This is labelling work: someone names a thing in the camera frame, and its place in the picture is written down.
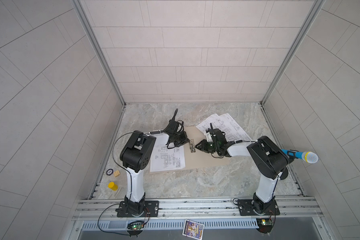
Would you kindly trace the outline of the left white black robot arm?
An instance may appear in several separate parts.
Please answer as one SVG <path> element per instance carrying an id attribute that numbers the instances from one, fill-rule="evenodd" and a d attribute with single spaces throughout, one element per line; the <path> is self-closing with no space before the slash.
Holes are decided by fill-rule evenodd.
<path id="1" fill-rule="evenodd" d="M 117 217 L 140 217 L 156 215 L 151 202 L 146 204 L 144 190 L 144 169 L 151 164 L 153 171 L 176 170 L 185 167 L 184 145 L 190 140 L 185 131 L 184 122 L 176 120 L 178 109 L 164 130 L 143 133 L 130 133 L 126 145 L 120 153 L 119 167 L 127 172 L 127 193 L 116 209 Z"/>

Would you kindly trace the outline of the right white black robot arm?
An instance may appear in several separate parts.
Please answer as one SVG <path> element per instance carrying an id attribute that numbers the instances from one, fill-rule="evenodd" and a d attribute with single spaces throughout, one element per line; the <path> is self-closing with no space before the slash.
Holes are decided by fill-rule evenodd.
<path id="1" fill-rule="evenodd" d="M 288 176 L 287 165 L 291 161 L 269 137 L 262 136 L 256 141 L 227 141 L 224 132 L 210 125 L 206 130 L 206 139 L 196 144 L 195 148 L 207 154 L 217 154 L 217 158 L 251 156 L 261 173 L 258 188 L 251 200 L 237 199 L 233 203 L 241 216 L 280 214 L 275 189 L 278 181 Z"/>

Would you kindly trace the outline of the beige cardboard folder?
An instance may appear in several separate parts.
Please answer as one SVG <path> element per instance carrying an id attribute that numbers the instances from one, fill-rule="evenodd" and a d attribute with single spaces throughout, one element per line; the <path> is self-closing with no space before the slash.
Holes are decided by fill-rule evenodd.
<path id="1" fill-rule="evenodd" d="M 190 140 L 194 140 L 194 144 L 206 139 L 205 135 L 196 127 L 185 127 L 185 132 Z M 183 170 L 192 170 L 200 168 L 218 167 L 228 165 L 230 158 L 216 159 L 210 154 L 204 153 L 196 149 L 195 153 L 191 152 L 190 144 L 184 145 L 185 167 Z"/>

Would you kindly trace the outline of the printed drawing sheet top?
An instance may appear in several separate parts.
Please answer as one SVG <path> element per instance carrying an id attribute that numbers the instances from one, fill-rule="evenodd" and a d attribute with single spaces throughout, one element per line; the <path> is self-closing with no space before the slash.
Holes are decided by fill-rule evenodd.
<path id="1" fill-rule="evenodd" d="M 156 146 L 150 159 L 150 172 L 168 172 L 182 170 L 186 167 L 184 147 L 168 149 L 167 146 Z"/>

